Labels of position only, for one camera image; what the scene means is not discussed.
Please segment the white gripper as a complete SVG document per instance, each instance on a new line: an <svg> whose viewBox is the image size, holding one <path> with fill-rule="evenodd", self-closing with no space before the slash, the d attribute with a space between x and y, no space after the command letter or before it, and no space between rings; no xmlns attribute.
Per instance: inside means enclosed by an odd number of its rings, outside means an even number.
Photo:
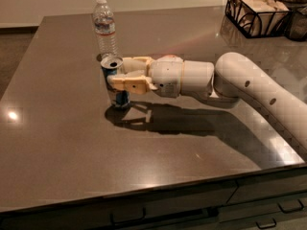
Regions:
<svg viewBox="0 0 307 230"><path fill-rule="evenodd" d="M116 91L127 91L143 95L153 91L164 98L176 98L180 93L183 59L180 57L124 57L123 72L125 74L141 71L143 75L130 77L115 75L107 78L108 84Z"/></svg>

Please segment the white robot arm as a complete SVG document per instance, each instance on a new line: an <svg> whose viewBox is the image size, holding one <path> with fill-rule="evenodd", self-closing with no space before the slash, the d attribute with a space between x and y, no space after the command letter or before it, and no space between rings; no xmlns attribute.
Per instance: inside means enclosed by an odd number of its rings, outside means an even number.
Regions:
<svg viewBox="0 0 307 230"><path fill-rule="evenodd" d="M234 52L216 63L124 57L102 65L111 103L124 107L129 94L154 92L164 98L190 96L197 101L231 108L239 100L255 109L301 156L307 153L307 104L281 87L249 58Z"/></svg>

